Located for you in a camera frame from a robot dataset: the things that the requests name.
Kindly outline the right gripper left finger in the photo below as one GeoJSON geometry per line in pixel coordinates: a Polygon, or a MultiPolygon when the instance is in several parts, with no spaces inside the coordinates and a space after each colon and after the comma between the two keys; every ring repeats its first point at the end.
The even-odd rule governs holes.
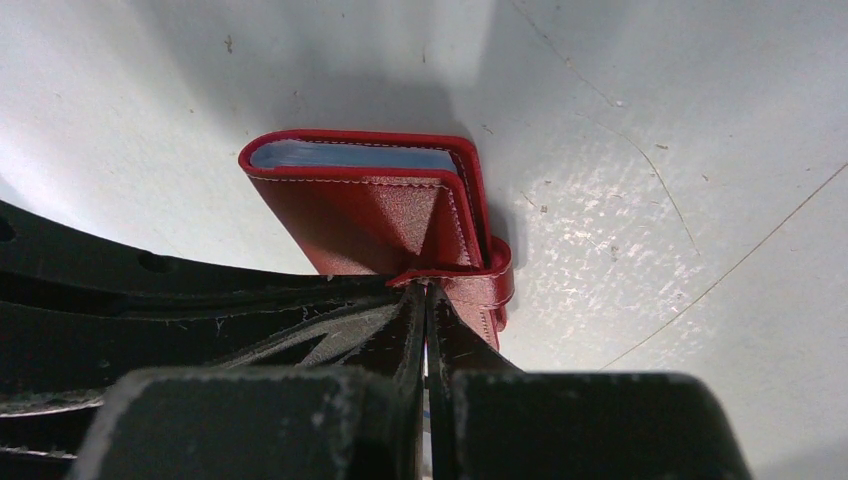
{"type": "Polygon", "coordinates": [[[106,394],[72,479],[416,479],[423,286],[327,366],[157,368],[106,394]]]}

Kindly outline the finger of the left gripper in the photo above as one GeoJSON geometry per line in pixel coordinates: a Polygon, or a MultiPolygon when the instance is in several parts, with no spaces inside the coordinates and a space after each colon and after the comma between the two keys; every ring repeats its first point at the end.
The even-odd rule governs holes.
{"type": "Polygon", "coordinates": [[[199,302],[103,291],[1,300],[1,413],[91,408],[123,375],[158,367],[316,366],[384,327],[396,291],[199,302]]]}
{"type": "Polygon", "coordinates": [[[291,275],[192,261],[120,244],[1,204],[1,299],[105,317],[302,300],[386,299],[382,276],[291,275]]]}

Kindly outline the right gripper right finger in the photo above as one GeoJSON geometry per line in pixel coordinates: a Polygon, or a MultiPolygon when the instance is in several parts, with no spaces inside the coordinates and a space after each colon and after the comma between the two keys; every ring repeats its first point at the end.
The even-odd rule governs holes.
{"type": "Polygon", "coordinates": [[[747,479],[724,410],[679,372],[539,373],[506,360],[446,294],[425,300],[439,479],[747,479]]]}

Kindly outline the red leather card holder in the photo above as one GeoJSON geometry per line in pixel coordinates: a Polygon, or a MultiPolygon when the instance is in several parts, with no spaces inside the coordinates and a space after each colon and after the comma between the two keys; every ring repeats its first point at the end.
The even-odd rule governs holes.
{"type": "Polygon", "coordinates": [[[256,138],[238,162],[318,273],[434,282],[498,345],[515,290],[512,252],[492,232],[471,141],[295,129],[256,138]]]}

